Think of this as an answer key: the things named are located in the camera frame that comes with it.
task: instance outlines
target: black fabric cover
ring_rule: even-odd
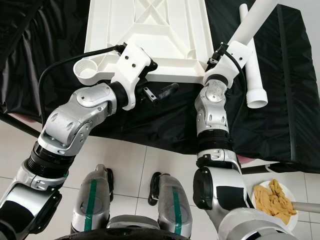
[[[206,0],[213,45],[228,42],[238,25],[238,7],[253,0]],[[50,64],[83,52],[89,0],[0,0],[0,111],[40,121],[38,80]],[[238,78],[227,92],[226,111],[234,151],[279,161],[288,169],[320,173],[320,104],[311,46],[300,11],[279,5],[258,31],[256,50],[269,103],[249,109]],[[47,116],[82,85],[69,63],[44,84]],[[167,83],[150,82],[155,93]],[[144,101],[119,111],[92,135],[182,154],[197,152],[194,101],[201,85],[180,84],[156,107]],[[240,109],[239,118],[235,116]]]

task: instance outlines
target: white floor tile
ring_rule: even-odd
[[[151,206],[148,204],[148,200],[145,198],[138,198],[138,203],[136,205],[135,215],[145,216],[153,220],[158,220],[158,204]]]
[[[312,240],[310,222],[298,221],[292,233],[298,240]]]
[[[5,191],[7,190],[11,182],[11,179],[0,177],[0,199],[5,194]]]
[[[204,210],[198,209],[196,206],[190,206],[192,214],[192,240],[211,239],[216,240],[218,238],[217,231],[210,221],[207,213]],[[158,205],[150,206],[148,200],[144,198],[138,199],[136,207],[136,215],[145,216],[154,220],[158,220]]]
[[[305,173],[304,175],[308,202],[312,204],[320,204],[320,174]],[[310,222],[320,224],[320,213],[310,212]]]
[[[269,181],[272,179],[278,180],[280,183],[284,184],[293,193],[295,200],[297,202],[307,203],[307,191],[305,184],[305,176],[303,172],[287,172],[287,173],[257,173],[257,174],[246,174],[243,175],[245,184],[249,196],[251,197],[253,187],[264,181]],[[299,212],[299,220],[309,222],[310,217],[308,212]]]
[[[320,223],[311,222],[312,240],[320,240]]]
[[[196,170],[197,157],[183,155],[154,147],[147,147],[142,173],[139,197],[147,198],[150,190],[150,180],[155,172],[168,173],[182,184],[190,205],[193,201],[193,179]]]
[[[110,218],[119,215],[135,215],[137,198],[130,196],[113,195],[110,204]]]
[[[36,138],[0,121],[0,176],[13,178],[33,149]]]
[[[193,218],[192,224],[192,240],[203,240],[203,239],[210,239],[210,240],[217,240],[218,233],[215,229],[214,224],[210,220],[207,213],[197,208],[196,206],[190,206],[191,213]]]
[[[59,191],[62,200],[46,229],[39,234],[30,234],[26,240],[53,240],[70,234],[72,212],[79,190],[62,187]]]
[[[114,193],[137,197],[146,146],[109,138],[88,137],[69,169],[66,187],[80,188],[86,175],[104,164],[114,174]]]

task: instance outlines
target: crumpled towel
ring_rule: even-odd
[[[271,190],[261,185],[254,187],[256,208],[270,216],[281,219],[288,225],[290,217],[296,215],[297,212],[294,210],[291,201],[286,198],[277,180],[270,181],[269,187]]]

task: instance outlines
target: grout line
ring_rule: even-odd
[[[306,173],[303,173],[303,177],[304,177],[304,185],[305,185],[305,194],[306,194],[306,202],[309,203],[308,200],[308,190],[307,190],[307,181],[306,181]]]
[[[124,195],[124,194],[116,194],[116,193],[113,193],[113,195],[122,196],[122,197],[128,197],[128,198],[135,198],[135,199],[138,198],[137,196],[129,196],[129,195]]]
[[[309,224],[310,224],[311,240],[313,240],[314,238],[312,237],[312,227],[311,227],[311,222],[310,222]]]
[[[142,183],[142,176],[143,176],[143,174],[144,174],[144,168],[145,168],[145,162],[146,162],[146,156],[147,156],[147,148],[148,148],[148,147],[145,146],[144,160],[143,160],[142,171],[141,171],[141,178],[140,178],[140,185],[139,185],[139,190],[138,190],[138,198],[136,199],[136,205],[135,205],[134,215],[136,215],[136,213],[137,213],[138,200],[139,200],[140,188],[141,188],[141,183]]]
[[[309,221],[298,220],[298,222],[310,223]]]
[[[143,160],[143,165],[142,165],[142,171],[141,171],[141,178],[140,178],[140,185],[139,185],[139,191],[138,191],[138,198],[140,195],[140,188],[141,188],[141,183],[142,183],[142,176],[144,174],[144,168],[145,168],[145,162],[146,162],[146,156],[147,156],[147,146],[145,146],[145,153],[144,153],[144,160]]]
[[[75,190],[80,190],[80,188],[71,187],[71,186],[63,186],[63,188],[65,188],[65,189],[75,189]]]
[[[0,176],[0,178],[13,180],[13,178],[11,178],[11,177],[5,177],[5,176]]]
[[[138,200],[139,200],[139,198],[137,197],[137,198],[136,198],[136,205],[135,205],[134,215],[137,214]]]

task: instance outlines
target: white plate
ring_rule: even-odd
[[[270,181],[264,181],[262,183],[260,183],[261,186],[265,187],[266,189],[270,189],[269,187],[269,183]],[[279,182],[280,187],[282,188],[283,193],[285,194],[285,197],[288,198],[291,202],[295,202],[296,198],[293,195],[293,193],[282,183]],[[251,202],[254,206],[254,208],[256,207],[256,197],[255,197],[255,191],[252,191],[252,195],[251,195]],[[292,231],[295,226],[297,225],[298,222],[298,218],[299,218],[299,212],[296,211],[296,215],[293,215],[290,217],[289,223],[287,225],[287,227],[289,228],[290,231]]]

